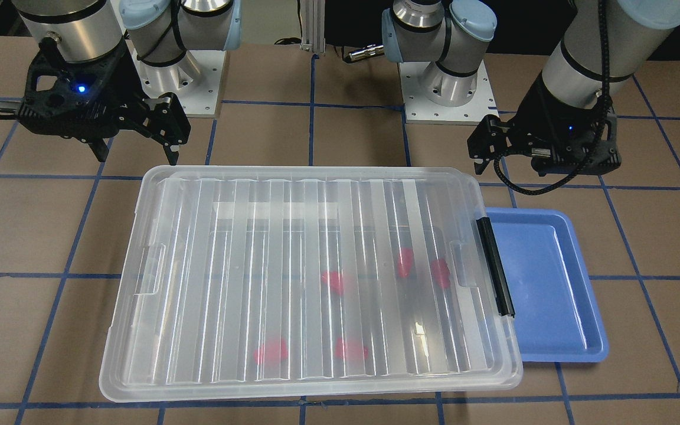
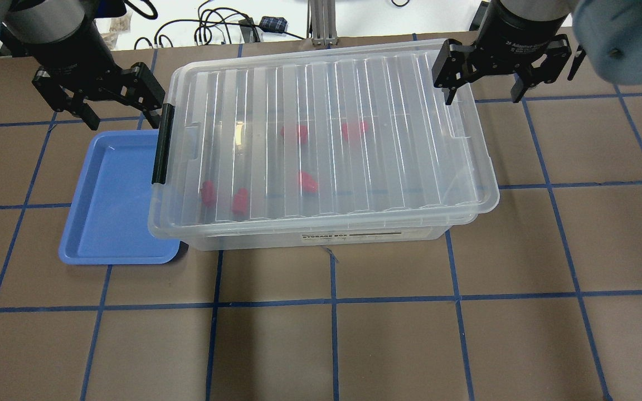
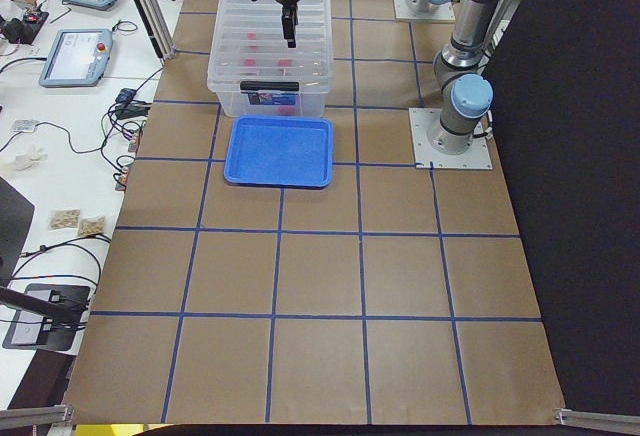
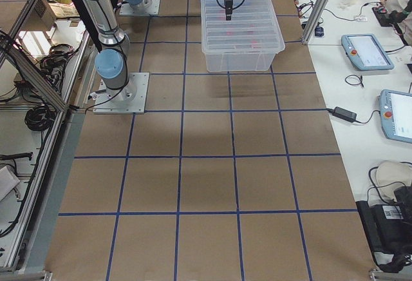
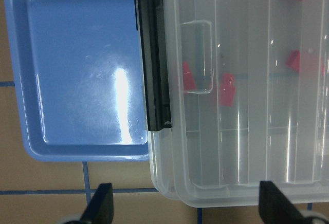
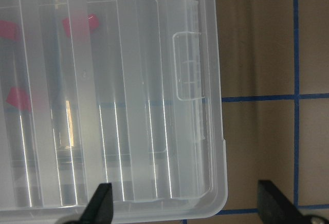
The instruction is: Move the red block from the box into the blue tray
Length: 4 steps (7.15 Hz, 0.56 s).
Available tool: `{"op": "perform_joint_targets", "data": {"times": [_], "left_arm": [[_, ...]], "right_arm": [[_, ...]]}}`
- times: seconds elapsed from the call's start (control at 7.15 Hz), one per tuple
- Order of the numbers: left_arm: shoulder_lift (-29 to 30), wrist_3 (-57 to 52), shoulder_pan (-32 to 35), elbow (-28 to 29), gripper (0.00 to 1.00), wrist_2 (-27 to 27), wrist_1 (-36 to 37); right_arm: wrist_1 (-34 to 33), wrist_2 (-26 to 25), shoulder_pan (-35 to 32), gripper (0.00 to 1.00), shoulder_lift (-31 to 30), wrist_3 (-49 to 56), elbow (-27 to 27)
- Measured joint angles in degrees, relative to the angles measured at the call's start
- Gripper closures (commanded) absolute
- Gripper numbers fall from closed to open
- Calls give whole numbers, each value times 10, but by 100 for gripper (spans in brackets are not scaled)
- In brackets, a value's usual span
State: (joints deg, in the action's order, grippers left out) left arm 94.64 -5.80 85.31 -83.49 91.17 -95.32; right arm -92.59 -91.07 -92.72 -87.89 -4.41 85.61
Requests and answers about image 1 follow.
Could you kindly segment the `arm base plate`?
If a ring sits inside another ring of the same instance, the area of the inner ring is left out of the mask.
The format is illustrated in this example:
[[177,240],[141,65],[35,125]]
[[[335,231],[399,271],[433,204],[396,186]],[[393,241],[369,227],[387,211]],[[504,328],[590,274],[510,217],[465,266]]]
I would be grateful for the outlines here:
[[175,93],[188,117],[218,117],[227,52],[189,51],[167,67],[152,67],[140,60],[134,65],[143,91],[149,97]]
[[476,126],[484,116],[499,115],[484,62],[466,77],[427,62],[402,63],[398,69],[407,123]]

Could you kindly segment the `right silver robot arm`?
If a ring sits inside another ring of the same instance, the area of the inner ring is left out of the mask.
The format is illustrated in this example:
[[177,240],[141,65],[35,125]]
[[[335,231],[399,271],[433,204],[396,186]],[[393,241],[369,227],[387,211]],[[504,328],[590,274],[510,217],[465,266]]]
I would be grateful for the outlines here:
[[97,161],[132,131],[159,143],[170,166],[191,135],[181,96],[206,92],[196,51],[242,40],[240,1],[15,1],[38,43],[18,102],[0,120],[36,135],[75,139]]

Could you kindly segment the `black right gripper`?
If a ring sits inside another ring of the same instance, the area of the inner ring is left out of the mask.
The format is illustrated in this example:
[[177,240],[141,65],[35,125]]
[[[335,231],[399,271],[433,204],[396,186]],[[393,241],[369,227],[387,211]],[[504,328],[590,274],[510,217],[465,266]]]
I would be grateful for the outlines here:
[[175,93],[156,99],[143,94],[129,48],[120,42],[107,54],[68,62],[57,43],[41,42],[22,99],[0,100],[0,120],[16,120],[38,135],[75,138],[98,162],[106,162],[106,138],[135,131],[162,146],[170,166],[178,164],[191,124]]

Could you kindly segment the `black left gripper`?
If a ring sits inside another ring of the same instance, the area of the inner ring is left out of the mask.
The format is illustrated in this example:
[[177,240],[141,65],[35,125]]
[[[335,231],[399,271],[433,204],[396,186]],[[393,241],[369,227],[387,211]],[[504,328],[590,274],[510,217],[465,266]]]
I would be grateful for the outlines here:
[[564,104],[550,93],[543,80],[537,79],[510,121],[502,121],[497,115],[484,116],[467,139],[475,173],[482,175],[493,164],[497,176],[506,176],[501,165],[504,157],[514,155],[515,150],[530,155],[542,149],[548,155],[534,156],[531,162],[539,176],[568,174],[591,151],[591,164],[580,171],[581,175],[615,171],[622,164],[616,145],[617,116],[612,108],[608,109],[601,140],[594,143],[600,116],[597,106],[584,109]]

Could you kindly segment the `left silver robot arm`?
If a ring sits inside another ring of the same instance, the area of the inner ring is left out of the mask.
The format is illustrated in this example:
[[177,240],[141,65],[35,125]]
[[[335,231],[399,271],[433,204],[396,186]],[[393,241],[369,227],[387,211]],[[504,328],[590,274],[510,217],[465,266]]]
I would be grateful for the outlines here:
[[[475,172],[503,157],[539,175],[604,175],[621,166],[612,96],[680,26],[680,1],[574,1],[575,16],[512,119],[488,114],[467,140]],[[381,16],[389,61],[426,64],[419,84],[443,107],[467,104],[498,30],[481,1],[394,1]]]

